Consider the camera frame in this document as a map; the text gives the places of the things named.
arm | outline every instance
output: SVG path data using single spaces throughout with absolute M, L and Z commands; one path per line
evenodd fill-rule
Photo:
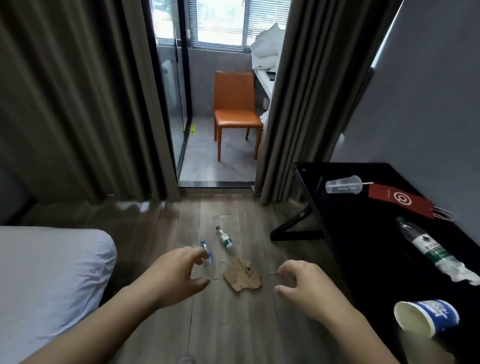
M 295 276 L 297 286 L 276 286 L 275 290 L 307 316 L 324 324 L 352 364 L 399 364 L 367 319 L 318 265 L 288 260 L 278 273 Z
M 210 283 L 208 278 L 190 279 L 193 264 L 200 265 L 202 258 L 208 258 L 208 253 L 200 247 L 162 255 L 130 286 L 22 363 L 105 363 L 153 312 L 183 301 Z

white bedsheet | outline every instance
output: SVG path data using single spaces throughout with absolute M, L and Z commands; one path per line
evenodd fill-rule
M 96 310 L 116 258 L 104 231 L 0 226 L 0 363 L 19 363 Z

orange chair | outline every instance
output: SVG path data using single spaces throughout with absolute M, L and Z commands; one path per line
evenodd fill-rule
M 250 128 L 255 128 L 257 140 L 253 159 L 257 160 L 264 125 L 255 114 L 253 75 L 251 73 L 216 72 L 214 110 L 214 139 L 218 143 L 218 161 L 220 161 L 222 149 L 223 128 L 247 128 L 245 140 L 248 140 Z

hand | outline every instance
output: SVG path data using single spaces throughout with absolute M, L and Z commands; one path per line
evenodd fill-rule
M 276 286 L 275 290 L 302 309 L 308 317 L 329 326 L 338 320 L 348 319 L 349 315 L 356 312 L 318 265 L 303 260 L 287 260 L 280 266 L 278 273 L 297 278 L 295 288 Z
M 160 256 L 144 274 L 131 284 L 131 288 L 144 295 L 157 310 L 171 306 L 201 292 L 210 283 L 203 277 L 190 279 L 193 264 L 202 264 L 207 259 L 204 248 L 186 246 Z

glass door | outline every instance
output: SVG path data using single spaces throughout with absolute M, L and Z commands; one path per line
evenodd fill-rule
M 183 145 L 184 109 L 180 85 L 183 85 L 183 72 L 179 74 L 179 44 L 173 19 L 176 2 L 172 6 L 170 0 L 151 0 L 153 23 L 157 40 L 157 53 L 162 70 L 163 89 L 167 103 L 168 122 L 173 147 L 173 157 L 177 175 Z

